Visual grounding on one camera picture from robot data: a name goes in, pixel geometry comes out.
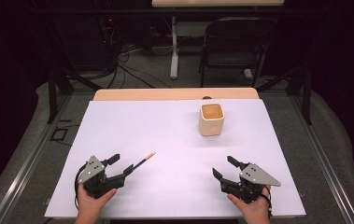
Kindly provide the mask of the black horizontal frame bar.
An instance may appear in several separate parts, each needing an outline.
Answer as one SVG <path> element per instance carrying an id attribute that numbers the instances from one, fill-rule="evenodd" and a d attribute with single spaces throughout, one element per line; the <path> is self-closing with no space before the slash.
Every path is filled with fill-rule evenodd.
<path id="1" fill-rule="evenodd" d="M 191 16 L 191 15 L 244 15 L 244 16 L 318 16 L 323 9 L 285 8 L 166 8 L 166 9 L 110 9 L 110 10 L 50 10 L 32 9 L 43 15 L 116 15 L 116 16 Z"/>

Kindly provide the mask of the white desk leg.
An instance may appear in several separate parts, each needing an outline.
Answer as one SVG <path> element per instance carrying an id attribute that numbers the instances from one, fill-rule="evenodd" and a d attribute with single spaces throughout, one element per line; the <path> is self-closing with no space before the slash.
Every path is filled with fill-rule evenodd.
<path id="1" fill-rule="evenodd" d="M 170 78 L 177 79 L 178 72 L 178 49 L 177 49 L 177 20 L 172 18 L 172 58 L 170 67 Z"/>

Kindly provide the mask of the person's left hand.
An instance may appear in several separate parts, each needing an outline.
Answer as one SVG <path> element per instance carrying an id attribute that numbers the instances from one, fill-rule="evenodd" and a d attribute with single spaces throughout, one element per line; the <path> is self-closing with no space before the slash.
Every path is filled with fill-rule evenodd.
<path id="1" fill-rule="evenodd" d="M 89 195 L 82 185 L 78 186 L 78 217 L 98 219 L 104 206 L 116 195 L 117 190 L 111 189 L 98 199 Z"/>

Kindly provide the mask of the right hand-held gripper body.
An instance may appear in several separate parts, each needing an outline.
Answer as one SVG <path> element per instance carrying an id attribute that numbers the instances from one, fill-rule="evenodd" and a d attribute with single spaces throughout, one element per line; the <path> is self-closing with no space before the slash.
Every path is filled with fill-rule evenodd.
<path id="1" fill-rule="evenodd" d="M 255 163 L 239 162 L 236 167 L 240 169 L 239 182 L 220 178 L 220 189 L 222 192 L 232 194 L 241 199 L 244 203 L 256 201 L 266 186 L 280 187 L 281 183 L 273 176 L 265 172 Z"/>

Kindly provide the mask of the white table board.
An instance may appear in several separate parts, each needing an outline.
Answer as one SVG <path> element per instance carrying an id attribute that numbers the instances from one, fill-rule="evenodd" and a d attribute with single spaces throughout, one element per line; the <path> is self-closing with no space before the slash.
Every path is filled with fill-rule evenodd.
<path id="1" fill-rule="evenodd" d="M 133 171 L 123 188 L 103 209 L 112 219 L 235 218 L 239 211 L 221 192 L 213 176 L 238 180 L 228 161 L 254 162 L 280 187 L 271 189 L 275 217 L 299 217 L 305 210 L 273 124 L 262 100 L 220 100 L 225 120 L 220 135 L 199 132 L 200 100 L 92 101 L 67 156 L 46 217 L 72 218 L 74 180 L 92 155 L 105 160 L 120 154 L 107 167 L 117 175 L 151 152 L 156 154 Z"/>

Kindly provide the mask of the dark equipment with red light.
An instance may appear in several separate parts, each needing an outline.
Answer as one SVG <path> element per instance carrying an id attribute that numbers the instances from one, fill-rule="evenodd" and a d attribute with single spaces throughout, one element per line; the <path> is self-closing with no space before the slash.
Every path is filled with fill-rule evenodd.
<path id="1" fill-rule="evenodd" d="M 115 34 L 114 20 L 108 16 L 100 16 L 98 22 L 105 41 L 111 41 Z"/>

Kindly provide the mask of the black metal frame stand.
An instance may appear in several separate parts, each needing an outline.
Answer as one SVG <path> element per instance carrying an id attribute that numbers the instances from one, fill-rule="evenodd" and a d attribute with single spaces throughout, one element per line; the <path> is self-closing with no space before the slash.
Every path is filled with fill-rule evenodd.
<path id="1" fill-rule="evenodd" d="M 302 66 L 293 67 L 290 71 L 280 76 L 272 78 L 270 81 L 256 87 L 257 92 L 267 91 L 282 80 L 289 78 L 290 82 L 286 88 L 288 96 L 296 96 L 302 92 L 302 115 L 305 122 L 311 125 L 310 118 L 310 100 L 311 100 L 311 79 L 312 74 Z"/>
<path id="2" fill-rule="evenodd" d="M 100 86 L 89 81 L 87 78 L 78 75 L 75 71 L 66 68 L 51 68 L 48 72 L 50 104 L 50 116 L 48 123 L 52 123 L 58 114 L 57 90 L 60 90 L 62 94 L 66 95 L 71 95 L 75 90 L 70 83 L 69 78 L 76 80 L 77 82 L 85 85 L 86 87 L 89 87 L 94 91 L 101 89 Z"/>

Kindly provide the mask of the wooden table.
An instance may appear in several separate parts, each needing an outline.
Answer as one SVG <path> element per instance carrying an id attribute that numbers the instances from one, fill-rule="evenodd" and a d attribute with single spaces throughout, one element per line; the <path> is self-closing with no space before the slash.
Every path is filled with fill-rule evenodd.
<path id="1" fill-rule="evenodd" d="M 94 101 L 168 101 L 210 99 L 259 99 L 253 88 L 173 88 L 99 90 Z"/>

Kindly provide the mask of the person's right hand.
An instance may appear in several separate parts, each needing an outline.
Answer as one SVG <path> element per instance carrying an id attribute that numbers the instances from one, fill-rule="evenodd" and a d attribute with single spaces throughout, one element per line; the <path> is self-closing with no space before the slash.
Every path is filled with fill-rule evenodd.
<path id="1" fill-rule="evenodd" d="M 270 196 L 270 188 L 270 186 L 264 187 L 262 189 L 262 196 L 260 196 L 256 201 L 252 203 L 245 203 L 232 194 L 228 194 L 227 198 L 241 212 L 244 220 L 253 218 L 270 219 L 270 203 L 267 201 L 268 197 Z"/>

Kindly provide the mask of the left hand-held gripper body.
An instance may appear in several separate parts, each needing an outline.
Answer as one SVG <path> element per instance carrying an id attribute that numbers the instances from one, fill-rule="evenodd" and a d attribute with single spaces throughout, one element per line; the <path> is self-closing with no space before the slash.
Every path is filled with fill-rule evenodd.
<path id="1" fill-rule="evenodd" d="M 77 186 L 83 185 L 89 195 L 95 199 L 100 198 L 111 189 L 119 189 L 124 186 L 123 174 L 106 176 L 106 168 L 94 155 L 90 156 L 78 170 Z"/>

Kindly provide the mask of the aluminium floor rail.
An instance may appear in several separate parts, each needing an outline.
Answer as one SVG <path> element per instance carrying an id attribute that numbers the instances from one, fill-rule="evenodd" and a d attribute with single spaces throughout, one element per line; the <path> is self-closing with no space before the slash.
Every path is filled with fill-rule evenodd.
<path id="1" fill-rule="evenodd" d="M 60 103 L 57 105 L 58 115 L 54 117 L 52 123 L 46 124 L 40 129 L 40 135 L 37 137 L 37 141 L 31 147 L 31 151 L 27 154 L 19 171 L 16 173 L 15 178 L 8 186 L 7 191 L 0 202 L 0 224 L 6 224 L 44 152 L 44 146 L 50 139 L 52 131 L 55 129 L 56 120 L 61 117 L 68 106 L 70 99 L 70 96 L 60 97 Z"/>
<path id="2" fill-rule="evenodd" d="M 297 96 L 290 96 L 290 103 L 293 109 L 297 113 L 299 120 L 301 121 L 304 131 L 310 139 L 314 155 L 318 161 L 319 168 L 324 175 L 327 185 L 332 193 L 334 200 L 346 222 L 346 224 L 354 224 L 354 208 L 347 197 L 346 191 L 342 186 L 336 172 L 331 165 L 322 144 L 319 141 L 315 130 L 312 125 L 308 123 L 302 112 L 302 106 Z"/>

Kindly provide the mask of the black folding chair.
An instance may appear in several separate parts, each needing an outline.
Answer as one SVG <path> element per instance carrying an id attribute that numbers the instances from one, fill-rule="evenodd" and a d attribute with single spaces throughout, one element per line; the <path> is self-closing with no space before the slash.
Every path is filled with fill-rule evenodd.
<path id="1" fill-rule="evenodd" d="M 254 70 L 254 87 L 275 29 L 274 20 L 262 17 L 226 17 L 211 22 L 205 29 L 199 65 L 201 86 L 206 68 L 211 68 Z"/>

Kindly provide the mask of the cream square cup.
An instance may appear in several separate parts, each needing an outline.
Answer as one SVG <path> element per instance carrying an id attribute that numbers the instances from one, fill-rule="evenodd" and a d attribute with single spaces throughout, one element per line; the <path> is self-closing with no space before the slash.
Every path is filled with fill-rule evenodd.
<path id="1" fill-rule="evenodd" d="M 199 130 L 202 136 L 220 135 L 225 115 L 220 104 L 203 104 L 200 107 Z"/>

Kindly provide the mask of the dark pencil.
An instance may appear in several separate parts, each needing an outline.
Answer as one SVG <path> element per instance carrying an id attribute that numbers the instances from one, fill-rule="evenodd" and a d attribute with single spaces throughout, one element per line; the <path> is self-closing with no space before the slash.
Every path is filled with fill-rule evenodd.
<path id="1" fill-rule="evenodd" d="M 151 157 L 153 157 L 156 154 L 156 152 L 151 152 L 148 154 L 147 157 L 145 157 L 142 161 L 140 161 L 138 164 L 134 166 L 134 170 L 136 170 L 138 167 L 140 167 L 142 164 L 144 164 L 147 160 L 149 160 Z"/>

